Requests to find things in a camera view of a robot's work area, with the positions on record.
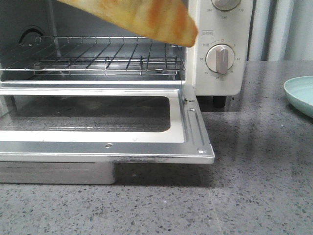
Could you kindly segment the light green round plate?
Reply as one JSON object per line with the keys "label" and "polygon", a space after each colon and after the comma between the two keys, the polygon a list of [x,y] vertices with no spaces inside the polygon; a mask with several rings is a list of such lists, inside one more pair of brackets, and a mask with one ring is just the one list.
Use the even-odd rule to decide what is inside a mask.
{"label": "light green round plate", "polygon": [[308,117],[313,117],[313,77],[302,76],[287,80],[284,85],[289,103]]}

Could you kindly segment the oven glass door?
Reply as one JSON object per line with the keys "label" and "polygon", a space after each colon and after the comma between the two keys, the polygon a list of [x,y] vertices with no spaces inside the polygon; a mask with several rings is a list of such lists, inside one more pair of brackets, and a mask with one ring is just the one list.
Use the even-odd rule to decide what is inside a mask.
{"label": "oven glass door", "polygon": [[190,85],[2,87],[3,162],[211,164]]}

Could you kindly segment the golden croissant bread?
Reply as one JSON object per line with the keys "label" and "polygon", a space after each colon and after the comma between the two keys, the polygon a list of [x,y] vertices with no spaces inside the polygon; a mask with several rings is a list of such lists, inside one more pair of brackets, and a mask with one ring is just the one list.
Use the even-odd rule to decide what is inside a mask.
{"label": "golden croissant bread", "polygon": [[198,29],[181,0],[63,0],[132,33],[182,47],[195,44]]}

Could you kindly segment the beige temperature knob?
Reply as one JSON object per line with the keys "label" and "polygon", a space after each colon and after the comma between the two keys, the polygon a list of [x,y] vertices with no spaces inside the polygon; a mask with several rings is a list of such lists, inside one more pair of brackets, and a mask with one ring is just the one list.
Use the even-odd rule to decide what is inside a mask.
{"label": "beige temperature knob", "polygon": [[230,11],[236,8],[241,0],[212,0],[211,2],[220,11]]}

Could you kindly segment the beige timer knob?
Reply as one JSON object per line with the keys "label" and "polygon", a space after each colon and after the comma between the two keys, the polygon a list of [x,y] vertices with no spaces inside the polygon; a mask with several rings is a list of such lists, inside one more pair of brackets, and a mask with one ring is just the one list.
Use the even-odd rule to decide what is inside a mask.
{"label": "beige timer knob", "polygon": [[218,74],[227,74],[235,60],[233,49],[226,44],[213,46],[206,54],[207,67]]}

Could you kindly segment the grey curtain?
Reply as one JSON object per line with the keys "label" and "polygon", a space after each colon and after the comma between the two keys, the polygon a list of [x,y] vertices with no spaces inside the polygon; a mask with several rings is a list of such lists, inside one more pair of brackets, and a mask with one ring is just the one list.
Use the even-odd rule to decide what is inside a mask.
{"label": "grey curtain", "polygon": [[311,61],[313,2],[253,1],[248,43],[249,61]]}

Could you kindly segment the cream Toshiba toaster oven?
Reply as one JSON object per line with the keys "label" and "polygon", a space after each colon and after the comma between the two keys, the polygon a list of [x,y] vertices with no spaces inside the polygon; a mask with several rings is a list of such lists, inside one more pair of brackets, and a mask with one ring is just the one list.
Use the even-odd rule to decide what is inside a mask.
{"label": "cream Toshiba toaster oven", "polygon": [[[180,46],[184,50],[185,70],[175,76],[38,75],[0,70],[0,88],[177,84],[192,86],[197,96],[238,94],[245,70],[253,1],[241,0],[230,11],[216,9],[211,0],[184,3],[198,27],[198,35],[194,46]],[[143,37],[57,0],[1,1],[0,52],[29,43],[37,36]],[[230,46],[235,53],[234,63],[224,75],[211,71],[205,61],[207,52],[219,44]]]}

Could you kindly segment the black right oven foot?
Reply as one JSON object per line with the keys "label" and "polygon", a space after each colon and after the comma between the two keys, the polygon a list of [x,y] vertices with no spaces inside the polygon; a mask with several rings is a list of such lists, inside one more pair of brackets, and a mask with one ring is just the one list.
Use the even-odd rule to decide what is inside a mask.
{"label": "black right oven foot", "polygon": [[213,97],[213,106],[214,108],[224,108],[226,104],[227,96],[214,96]]}

